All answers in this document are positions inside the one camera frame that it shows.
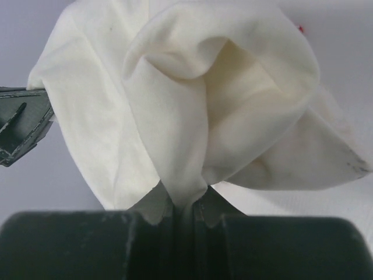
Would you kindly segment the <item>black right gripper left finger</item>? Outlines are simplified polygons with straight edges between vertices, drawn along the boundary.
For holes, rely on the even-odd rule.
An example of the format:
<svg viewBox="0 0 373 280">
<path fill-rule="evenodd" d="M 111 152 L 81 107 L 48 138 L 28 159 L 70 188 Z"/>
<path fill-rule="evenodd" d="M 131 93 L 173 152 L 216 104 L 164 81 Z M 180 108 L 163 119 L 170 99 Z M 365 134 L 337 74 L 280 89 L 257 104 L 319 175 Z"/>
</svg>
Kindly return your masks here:
<svg viewBox="0 0 373 280">
<path fill-rule="evenodd" d="M 1 278 L 173 279 L 173 214 L 161 184 L 126 211 L 19 212 L 1 226 Z"/>
</svg>

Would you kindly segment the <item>cream white t shirt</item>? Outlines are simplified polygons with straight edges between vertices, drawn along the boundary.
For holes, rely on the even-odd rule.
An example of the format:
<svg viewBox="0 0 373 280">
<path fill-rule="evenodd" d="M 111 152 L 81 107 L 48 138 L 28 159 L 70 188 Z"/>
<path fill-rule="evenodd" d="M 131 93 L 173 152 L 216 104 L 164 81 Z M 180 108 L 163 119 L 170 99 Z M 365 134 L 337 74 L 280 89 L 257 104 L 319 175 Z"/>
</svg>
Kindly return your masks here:
<svg viewBox="0 0 373 280">
<path fill-rule="evenodd" d="M 105 209 L 158 183 L 184 208 L 222 181 L 319 190 L 372 166 L 296 26 L 266 1 L 75 1 L 28 89 L 45 89 Z"/>
</svg>

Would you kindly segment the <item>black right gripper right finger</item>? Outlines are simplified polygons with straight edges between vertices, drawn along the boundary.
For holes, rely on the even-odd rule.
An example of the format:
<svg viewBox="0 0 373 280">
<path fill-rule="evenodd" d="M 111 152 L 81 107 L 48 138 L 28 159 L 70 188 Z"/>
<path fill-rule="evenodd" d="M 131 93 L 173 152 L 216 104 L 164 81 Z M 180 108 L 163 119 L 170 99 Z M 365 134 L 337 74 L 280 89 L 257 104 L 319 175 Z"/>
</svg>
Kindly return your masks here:
<svg viewBox="0 0 373 280">
<path fill-rule="evenodd" d="M 247 216 L 213 188 L 193 205 L 196 279 L 368 279 L 357 228 L 334 217 Z"/>
</svg>

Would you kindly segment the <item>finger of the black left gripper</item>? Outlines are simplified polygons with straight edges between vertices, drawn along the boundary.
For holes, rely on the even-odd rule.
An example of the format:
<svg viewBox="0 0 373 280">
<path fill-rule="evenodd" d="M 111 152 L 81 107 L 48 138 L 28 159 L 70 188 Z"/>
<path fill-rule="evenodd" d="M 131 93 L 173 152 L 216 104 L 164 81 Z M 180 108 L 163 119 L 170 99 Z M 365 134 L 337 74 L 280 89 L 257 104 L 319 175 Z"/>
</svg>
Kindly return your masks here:
<svg viewBox="0 0 373 280">
<path fill-rule="evenodd" d="M 1 87 L 1 165 L 9 167 L 34 149 L 53 115 L 45 89 Z"/>
</svg>

